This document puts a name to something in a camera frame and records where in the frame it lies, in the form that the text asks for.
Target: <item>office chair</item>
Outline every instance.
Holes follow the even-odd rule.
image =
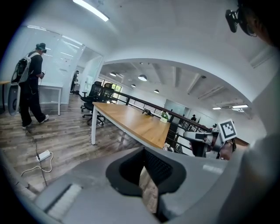
[[[111,89],[111,88],[108,88],[108,87],[103,87],[100,95],[96,98],[95,102],[107,103],[107,101],[110,99],[110,97],[112,96],[113,93],[114,93],[114,89]],[[84,114],[83,115],[83,118],[85,116],[90,116],[91,117],[87,121],[87,124],[89,125],[89,121],[92,120],[92,113],[93,113],[94,105],[92,104],[92,102],[85,102],[84,107],[91,111],[91,114]],[[102,116],[99,112],[98,112],[98,115],[97,115],[97,120],[101,122],[102,126],[104,125],[105,117]]]
[[[92,86],[91,86],[91,91],[89,95],[86,97],[86,92],[82,92],[84,94],[83,97],[80,99],[84,102],[94,102],[96,100],[96,97],[100,94],[102,90],[101,82],[96,81]],[[82,112],[84,111],[85,107],[82,105],[80,107],[82,109]]]

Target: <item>white power strip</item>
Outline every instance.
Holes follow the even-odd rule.
[[[37,159],[37,161],[41,162],[41,161],[43,161],[44,159],[46,159],[47,157],[49,157],[50,155],[51,155],[51,154],[50,154],[49,150],[47,150],[47,151],[44,151],[44,152],[42,152],[41,154],[39,154],[40,160],[38,159],[37,156],[36,156],[36,159]]]

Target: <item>black pants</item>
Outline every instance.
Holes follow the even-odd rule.
[[[29,108],[32,111],[34,117],[40,123],[45,120],[46,116],[42,113],[41,107],[39,104],[39,92],[33,91],[33,94],[24,94],[21,92],[20,100],[20,110],[21,110],[21,119],[22,126],[25,127],[31,123],[31,117],[29,114]]]

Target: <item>black metal railing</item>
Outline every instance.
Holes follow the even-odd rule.
[[[170,114],[171,118],[168,120],[168,122],[170,122],[170,127],[169,127],[169,131],[168,131],[168,134],[167,134],[167,137],[166,137],[166,142],[168,144],[170,144],[170,146],[173,147],[176,152],[179,152],[176,149],[177,145],[185,147],[187,149],[190,149],[188,146],[183,145],[182,143],[178,142],[179,137],[183,138],[183,139],[186,139],[183,135],[180,135],[178,133],[178,128],[183,129],[184,131],[194,131],[194,132],[206,132],[208,130],[205,126],[203,126],[201,124],[198,124],[198,123],[196,123],[196,122],[194,122],[190,119],[187,119],[184,116],[181,116],[177,113],[174,113],[173,111],[169,111],[165,108],[162,108],[162,107],[157,106],[155,104],[149,103],[147,101],[138,99],[136,97],[133,97],[133,96],[130,96],[130,95],[127,95],[127,94],[124,94],[124,93],[120,93],[120,92],[116,92],[116,91],[115,91],[115,93],[117,93],[118,95],[126,97],[126,100],[123,101],[123,100],[120,100],[118,98],[111,97],[109,101],[113,104],[116,104],[115,102],[119,101],[119,102],[124,103],[125,105],[130,105],[130,106],[136,107],[136,108],[141,109],[141,110],[148,109],[148,110],[151,111],[151,113],[154,116],[156,116],[158,118],[161,118],[161,112],[162,111],[168,112]],[[173,122],[174,117],[179,118],[178,123]]]

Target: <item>white sneaker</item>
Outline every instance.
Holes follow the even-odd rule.
[[[31,126],[31,124],[32,124],[32,122],[30,122],[30,124],[28,124],[28,125],[27,125],[27,126],[25,126],[25,127],[23,127],[23,126],[22,126],[22,129],[23,129],[23,130],[26,130],[26,128],[28,128],[28,127],[30,127],[30,126]]]
[[[40,122],[40,124],[43,124],[45,121],[47,121],[49,119],[49,115],[45,116],[45,120],[43,120],[42,122]]]

